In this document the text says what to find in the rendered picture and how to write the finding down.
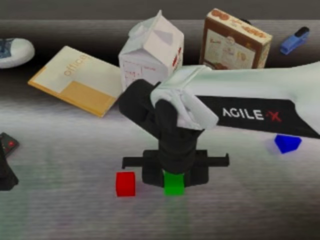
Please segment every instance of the red cube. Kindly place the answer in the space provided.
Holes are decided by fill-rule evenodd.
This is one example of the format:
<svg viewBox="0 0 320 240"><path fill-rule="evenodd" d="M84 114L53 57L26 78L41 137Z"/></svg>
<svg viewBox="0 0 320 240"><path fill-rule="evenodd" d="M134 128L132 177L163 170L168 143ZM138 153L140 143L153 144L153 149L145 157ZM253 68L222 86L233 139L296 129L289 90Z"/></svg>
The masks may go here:
<svg viewBox="0 0 320 240"><path fill-rule="evenodd" d="M134 197L136 195L135 172L117 172L115 180L115 190L118 197Z"/></svg>

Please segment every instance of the shoelace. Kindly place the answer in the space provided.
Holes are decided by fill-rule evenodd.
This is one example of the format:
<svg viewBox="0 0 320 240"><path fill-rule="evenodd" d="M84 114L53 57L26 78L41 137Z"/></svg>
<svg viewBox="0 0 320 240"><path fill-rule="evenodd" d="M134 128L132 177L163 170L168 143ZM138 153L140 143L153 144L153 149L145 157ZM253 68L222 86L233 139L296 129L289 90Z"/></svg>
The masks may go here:
<svg viewBox="0 0 320 240"><path fill-rule="evenodd" d="M6 49L6 39L0 39L0 53L4 53Z"/></svg>

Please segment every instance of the cardboard box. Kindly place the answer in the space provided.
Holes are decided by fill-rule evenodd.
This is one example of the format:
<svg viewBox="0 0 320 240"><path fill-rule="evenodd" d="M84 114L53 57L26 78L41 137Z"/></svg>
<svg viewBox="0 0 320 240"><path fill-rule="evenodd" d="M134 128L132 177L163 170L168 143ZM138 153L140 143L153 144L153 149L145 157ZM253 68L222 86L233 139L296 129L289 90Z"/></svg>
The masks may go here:
<svg viewBox="0 0 320 240"><path fill-rule="evenodd" d="M155 85L168 78L183 64L184 34L162 16L134 26L119 54L122 86L145 79Z"/></svg>
<svg viewBox="0 0 320 240"><path fill-rule="evenodd" d="M204 21L200 64L213 69L262 69L272 36L217 8Z"/></svg>
<svg viewBox="0 0 320 240"><path fill-rule="evenodd" d="M68 46L28 84L98 117L103 117L122 93L119 67Z"/></svg>

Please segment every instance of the white carton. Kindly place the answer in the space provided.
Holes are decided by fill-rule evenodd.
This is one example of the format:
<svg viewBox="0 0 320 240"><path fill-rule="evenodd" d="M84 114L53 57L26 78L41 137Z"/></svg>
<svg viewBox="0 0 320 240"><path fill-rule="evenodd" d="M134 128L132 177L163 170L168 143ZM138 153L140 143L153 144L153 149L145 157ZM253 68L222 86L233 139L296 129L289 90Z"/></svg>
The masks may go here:
<svg viewBox="0 0 320 240"><path fill-rule="evenodd" d="M162 16L138 23L119 53L123 91L135 80L155 85L183 64L184 34Z"/></svg>

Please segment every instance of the blue stapler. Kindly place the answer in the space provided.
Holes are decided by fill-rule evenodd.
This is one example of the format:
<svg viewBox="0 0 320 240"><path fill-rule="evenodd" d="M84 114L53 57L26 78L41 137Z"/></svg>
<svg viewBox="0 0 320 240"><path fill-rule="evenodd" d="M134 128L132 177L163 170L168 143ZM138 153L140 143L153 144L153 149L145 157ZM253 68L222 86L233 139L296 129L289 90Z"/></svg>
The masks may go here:
<svg viewBox="0 0 320 240"><path fill-rule="evenodd" d="M308 27L304 26L300 28L294 35L290 36L281 44L280 52L284 55L288 55L294 49L306 43L309 33L310 30Z"/></svg>

